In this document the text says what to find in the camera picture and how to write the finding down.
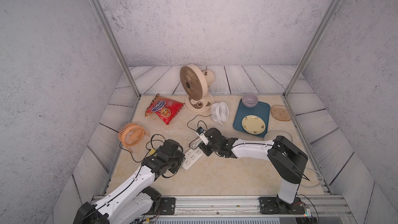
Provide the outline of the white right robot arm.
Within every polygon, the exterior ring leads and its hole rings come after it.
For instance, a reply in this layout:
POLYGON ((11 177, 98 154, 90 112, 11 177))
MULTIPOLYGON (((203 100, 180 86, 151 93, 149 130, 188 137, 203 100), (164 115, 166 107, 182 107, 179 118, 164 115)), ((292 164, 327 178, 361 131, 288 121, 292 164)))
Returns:
POLYGON ((302 179, 309 180, 304 174, 308 155, 285 136, 255 142, 227 139, 216 128, 205 130, 199 127, 196 133, 202 140, 199 148, 206 156, 215 153, 223 158, 255 158, 271 162, 282 178, 277 197, 286 204, 293 204, 302 179))

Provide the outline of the green usb charger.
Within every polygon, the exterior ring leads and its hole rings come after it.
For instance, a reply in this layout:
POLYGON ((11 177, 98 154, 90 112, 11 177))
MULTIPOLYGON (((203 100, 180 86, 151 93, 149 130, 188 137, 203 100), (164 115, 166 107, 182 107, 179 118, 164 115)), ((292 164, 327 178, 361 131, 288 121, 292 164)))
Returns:
POLYGON ((202 127, 198 127, 197 130, 196 130, 196 132, 197 132, 198 135, 201 135, 202 133, 205 133, 206 130, 203 129, 202 127))

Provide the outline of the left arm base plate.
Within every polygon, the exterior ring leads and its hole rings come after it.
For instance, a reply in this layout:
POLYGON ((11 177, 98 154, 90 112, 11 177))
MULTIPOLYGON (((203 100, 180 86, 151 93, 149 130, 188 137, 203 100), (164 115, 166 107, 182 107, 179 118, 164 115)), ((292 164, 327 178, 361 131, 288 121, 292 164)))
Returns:
POLYGON ((174 215, 176 206, 176 198, 158 198, 153 201, 151 209, 146 215, 174 215))

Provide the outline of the yellow usb charger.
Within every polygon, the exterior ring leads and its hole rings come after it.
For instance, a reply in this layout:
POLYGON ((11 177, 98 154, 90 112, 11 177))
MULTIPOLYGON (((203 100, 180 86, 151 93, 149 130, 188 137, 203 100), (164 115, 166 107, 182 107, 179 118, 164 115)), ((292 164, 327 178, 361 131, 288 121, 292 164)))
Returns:
POLYGON ((149 151, 148 155, 151 156, 151 155, 153 155, 155 152, 156 152, 155 149, 151 149, 151 150, 149 151))

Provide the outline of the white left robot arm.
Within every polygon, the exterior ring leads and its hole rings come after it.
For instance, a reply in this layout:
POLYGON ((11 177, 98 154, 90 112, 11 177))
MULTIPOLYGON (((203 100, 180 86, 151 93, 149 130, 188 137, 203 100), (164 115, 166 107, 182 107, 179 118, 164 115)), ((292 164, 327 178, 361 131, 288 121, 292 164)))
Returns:
POLYGON ((117 189, 95 204, 84 203, 73 223, 130 224, 145 215, 158 215, 162 195, 150 185, 168 171, 176 174, 183 161, 182 146, 174 140, 165 140, 117 189))

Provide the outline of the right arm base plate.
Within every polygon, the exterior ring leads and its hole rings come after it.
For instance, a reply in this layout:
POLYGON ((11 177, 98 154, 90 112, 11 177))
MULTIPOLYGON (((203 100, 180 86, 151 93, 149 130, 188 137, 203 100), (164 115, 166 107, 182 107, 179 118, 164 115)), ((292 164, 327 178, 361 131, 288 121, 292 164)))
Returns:
POLYGON ((293 203, 286 203, 279 196, 259 197, 260 213, 263 215, 304 215, 305 204, 295 196, 293 203))

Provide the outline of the white power strip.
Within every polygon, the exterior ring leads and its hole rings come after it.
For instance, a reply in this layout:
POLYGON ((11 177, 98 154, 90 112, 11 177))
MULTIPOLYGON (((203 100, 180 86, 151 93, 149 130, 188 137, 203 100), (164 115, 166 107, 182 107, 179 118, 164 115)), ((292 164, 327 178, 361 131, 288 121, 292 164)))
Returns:
POLYGON ((197 149, 189 149, 184 154, 184 162, 182 164, 182 168, 184 170, 189 170, 196 162, 198 162, 205 154, 200 148, 197 149))

